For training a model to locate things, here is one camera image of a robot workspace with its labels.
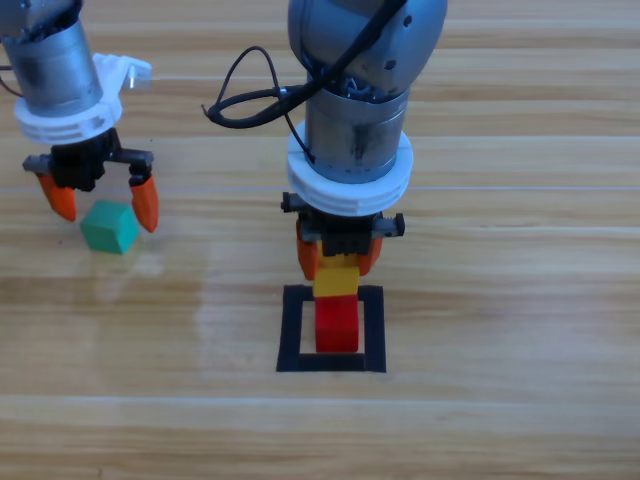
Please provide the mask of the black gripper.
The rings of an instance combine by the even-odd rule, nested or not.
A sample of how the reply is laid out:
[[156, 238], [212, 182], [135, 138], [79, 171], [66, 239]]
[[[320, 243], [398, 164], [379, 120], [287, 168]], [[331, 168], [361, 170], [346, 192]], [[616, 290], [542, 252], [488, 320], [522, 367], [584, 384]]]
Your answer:
[[48, 154], [30, 155], [25, 171], [36, 174], [51, 209], [74, 222], [77, 216], [73, 189], [90, 192], [105, 174], [106, 162], [126, 164], [132, 208], [139, 223], [154, 233], [159, 222], [159, 197], [152, 176], [153, 153], [123, 148], [115, 128], [79, 143], [52, 146]]
[[304, 277], [314, 281], [319, 267], [319, 247], [325, 256], [357, 254], [359, 274], [367, 275], [375, 266], [383, 239], [405, 233], [402, 213], [385, 217], [382, 212], [347, 217], [312, 207], [298, 194], [284, 192], [281, 209], [296, 212], [297, 255]]

